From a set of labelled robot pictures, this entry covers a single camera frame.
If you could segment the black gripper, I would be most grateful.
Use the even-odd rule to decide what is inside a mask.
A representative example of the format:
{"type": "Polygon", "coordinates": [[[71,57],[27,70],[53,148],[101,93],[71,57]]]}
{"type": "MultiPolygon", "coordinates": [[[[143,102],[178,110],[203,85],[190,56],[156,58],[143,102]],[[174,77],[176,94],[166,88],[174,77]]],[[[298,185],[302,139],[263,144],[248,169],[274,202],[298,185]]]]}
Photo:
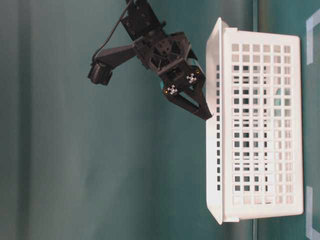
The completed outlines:
{"type": "Polygon", "coordinates": [[[205,121],[213,116],[203,93],[205,74],[184,32],[148,32],[132,39],[137,56],[160,77],[162,93],[171,103],[205,121]]]}

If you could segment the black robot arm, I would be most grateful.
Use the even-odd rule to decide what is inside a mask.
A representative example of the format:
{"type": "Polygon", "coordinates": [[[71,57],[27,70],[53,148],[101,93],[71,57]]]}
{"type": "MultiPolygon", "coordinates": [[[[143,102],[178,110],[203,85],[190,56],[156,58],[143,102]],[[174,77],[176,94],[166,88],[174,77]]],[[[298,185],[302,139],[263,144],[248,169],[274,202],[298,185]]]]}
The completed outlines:
{"type": "Polygon", "coordinates": [[[134,42],[134,51],[146,69],[161,79],[163,95],[197,117],[212,117],[203,86],[205,74],[183,32],[167,34],[146,0],[127,1],[127,16],[121,20],[134,42]]]}

